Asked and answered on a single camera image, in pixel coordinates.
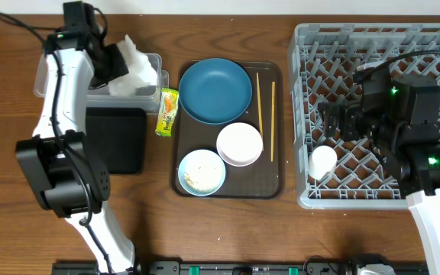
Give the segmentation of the white napkin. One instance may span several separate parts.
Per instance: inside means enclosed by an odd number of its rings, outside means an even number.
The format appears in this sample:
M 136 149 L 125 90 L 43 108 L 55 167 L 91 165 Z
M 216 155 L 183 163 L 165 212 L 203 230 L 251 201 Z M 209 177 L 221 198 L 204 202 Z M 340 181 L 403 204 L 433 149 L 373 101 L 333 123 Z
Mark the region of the white napkin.
M 125 60 L 128 73 L 109 82 L 110 95 L 132 97 L 137 95 L 139 89 L 155 86 L 158 79 L 157 71 L 152 67 L 148 56 L 136 48 L 132 39 L 126 35 L 117 46 Z

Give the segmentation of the yellow green snack wrapper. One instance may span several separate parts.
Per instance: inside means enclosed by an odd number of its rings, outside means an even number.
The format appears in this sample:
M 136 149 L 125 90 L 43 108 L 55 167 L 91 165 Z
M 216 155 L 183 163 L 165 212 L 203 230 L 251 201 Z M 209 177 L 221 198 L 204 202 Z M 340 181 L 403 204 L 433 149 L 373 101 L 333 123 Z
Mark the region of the yellow green snack wrapper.
M 179 104 L 179 92 L 175 89 L 162 88 L 160 108 L 157 116 L 155 133 L 161 137 L 170 137 Z

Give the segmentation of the light blue bowl with food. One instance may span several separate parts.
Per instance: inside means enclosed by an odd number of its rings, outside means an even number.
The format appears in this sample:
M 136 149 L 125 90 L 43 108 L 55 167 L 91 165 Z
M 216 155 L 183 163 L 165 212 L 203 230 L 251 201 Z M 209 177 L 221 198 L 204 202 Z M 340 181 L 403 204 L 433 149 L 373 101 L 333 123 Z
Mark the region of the light blue bowl with food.
M 210 196 L 217 192 L 226 178 L 225 163 L 217 153 L 194 150 L 188 153 L 177 168 L 180 185 L 193 196 Z

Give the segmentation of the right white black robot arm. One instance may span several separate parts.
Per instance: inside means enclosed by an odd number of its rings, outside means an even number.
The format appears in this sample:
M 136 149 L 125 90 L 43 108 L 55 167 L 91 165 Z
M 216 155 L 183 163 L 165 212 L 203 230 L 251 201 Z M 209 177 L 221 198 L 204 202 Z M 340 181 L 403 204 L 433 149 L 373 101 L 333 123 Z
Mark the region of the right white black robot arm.
M 440 274 L 440 85 L 429 76 L 371 76 L 358 102 L 318 106 L 325 136 L 366 138 L 398 183 L 424 247 L 428 270 Z

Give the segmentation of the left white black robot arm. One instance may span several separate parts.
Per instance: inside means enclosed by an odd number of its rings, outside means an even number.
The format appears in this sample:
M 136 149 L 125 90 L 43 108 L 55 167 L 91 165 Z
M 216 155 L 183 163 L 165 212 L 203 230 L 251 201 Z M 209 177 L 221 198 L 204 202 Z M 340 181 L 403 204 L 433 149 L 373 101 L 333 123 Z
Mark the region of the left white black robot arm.
M 82 236 L 97 260 L 97 274 L 135 274 L 135 248 L 108 199 L 108 169 L 86 135 L 87 91 L 128 73 L 119 49 L 101 34 L 60 31 L 44 41 L 44 107 L 16 157 L 40 207 Z

